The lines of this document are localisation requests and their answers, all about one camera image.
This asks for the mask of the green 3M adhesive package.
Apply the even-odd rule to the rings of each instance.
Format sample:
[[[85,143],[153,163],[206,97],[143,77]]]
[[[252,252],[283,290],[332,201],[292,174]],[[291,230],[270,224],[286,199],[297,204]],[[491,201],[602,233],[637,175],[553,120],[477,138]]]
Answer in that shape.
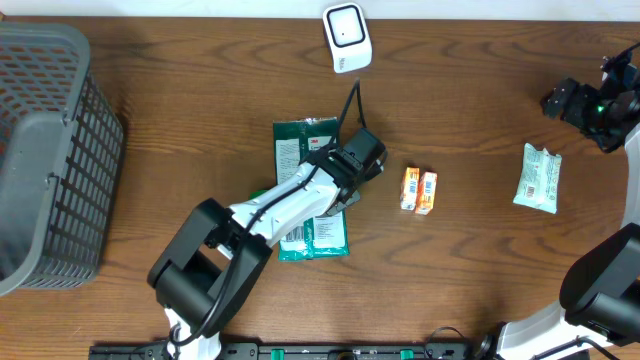
[[[335,134],[336,118],[307,118],[273,124],[277,183],[289,179],[310,151],[326,145]],[[278,258],[297,262],[350,254],[343,212],[306,220],[279,242]]]

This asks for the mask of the orange tissue pack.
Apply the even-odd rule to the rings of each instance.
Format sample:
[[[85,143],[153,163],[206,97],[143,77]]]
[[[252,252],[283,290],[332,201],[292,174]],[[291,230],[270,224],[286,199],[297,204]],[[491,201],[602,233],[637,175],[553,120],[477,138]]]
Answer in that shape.
[[[425,172],[421,176],[414,210],[416,214],[427,215],[433,210],[437,179],[437,174],[433,172]]]
[[[418,184],[420,170],[415,167],[407,167],[401,183],[400,208],[413,211],[418,197]]]

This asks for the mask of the mint green wipes pack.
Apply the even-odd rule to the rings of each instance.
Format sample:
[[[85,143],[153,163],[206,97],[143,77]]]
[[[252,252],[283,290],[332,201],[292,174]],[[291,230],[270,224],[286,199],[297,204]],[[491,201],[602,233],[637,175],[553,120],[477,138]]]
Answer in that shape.
[[[513,203],[556,214],[561,165],[560,155],[552,155],[546,148],[537,150],[526,143]]]

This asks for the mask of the green-lidded small jar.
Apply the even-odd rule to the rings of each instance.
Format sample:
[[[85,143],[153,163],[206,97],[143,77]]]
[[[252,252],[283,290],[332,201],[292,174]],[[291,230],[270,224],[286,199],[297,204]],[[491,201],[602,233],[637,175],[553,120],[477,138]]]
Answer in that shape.
[[[264,193],[266,193],[268,190],[258,190],[255,192],[252,192],[249,196],[249,200],[255,199],[261,195],[263,195]]]

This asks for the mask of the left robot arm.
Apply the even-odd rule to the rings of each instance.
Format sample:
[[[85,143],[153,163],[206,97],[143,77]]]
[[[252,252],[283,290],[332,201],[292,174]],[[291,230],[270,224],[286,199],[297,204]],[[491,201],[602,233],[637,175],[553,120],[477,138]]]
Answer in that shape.
[[[220,332],[248,298],[273,246],[305,221],[351,205],[382,167],[360,150],[328,145],[256,198],[196,206],[147,277],[170,323],[169,355],[217,358]]]

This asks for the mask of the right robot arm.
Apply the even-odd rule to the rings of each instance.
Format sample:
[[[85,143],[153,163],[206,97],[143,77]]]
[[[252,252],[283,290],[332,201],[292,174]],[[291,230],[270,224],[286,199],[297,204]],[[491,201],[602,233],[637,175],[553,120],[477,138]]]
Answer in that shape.
[[[620,229],[578,259],[558,301],[520,321],[502,325],[469,351],[471,359],[606,358],[610,347],[639,340],[639,85],[611,74],[595,89],[560,81],[543,112],[578,128],[605,153],[624,149],[628,161]]]

